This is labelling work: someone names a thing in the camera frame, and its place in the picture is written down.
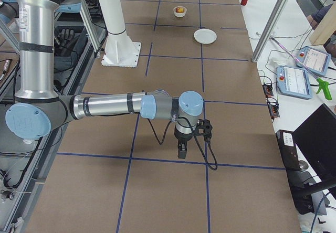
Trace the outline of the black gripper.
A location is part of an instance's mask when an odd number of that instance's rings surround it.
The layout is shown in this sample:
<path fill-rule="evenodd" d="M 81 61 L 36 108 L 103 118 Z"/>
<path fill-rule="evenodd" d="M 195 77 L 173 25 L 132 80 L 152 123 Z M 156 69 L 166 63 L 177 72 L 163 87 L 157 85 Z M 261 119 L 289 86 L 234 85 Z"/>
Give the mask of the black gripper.
<path fill-rule="evenodd" d="M 177 157 L 186 159 L 187 156 L 187 142 L 192 139 L 193 133 L 190 128 L 176 124 L 174 128 L 174 136 L 177 139 Z"/>

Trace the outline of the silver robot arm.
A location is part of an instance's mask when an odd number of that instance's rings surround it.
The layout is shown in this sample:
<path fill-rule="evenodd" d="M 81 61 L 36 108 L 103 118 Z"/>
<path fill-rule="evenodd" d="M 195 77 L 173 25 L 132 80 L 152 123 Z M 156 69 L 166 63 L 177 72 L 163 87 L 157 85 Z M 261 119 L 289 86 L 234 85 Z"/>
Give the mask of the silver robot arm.
<path fill-rule="evenodd" d="M 175 124 L 178 157 L 185 158 L 187 142 L 200 135 L 203 98 L 194 91 L 171 97 L 163 90 L 105 97 L 61 96 L 54 90 L 54 13 L 61 6 L 80 10 L 82 0 L 16 0 L 19 15 L 20 90 L 5 115 L 18 137 L 36 140 L 55 128 L 84 117 L 137 113 Z"/>

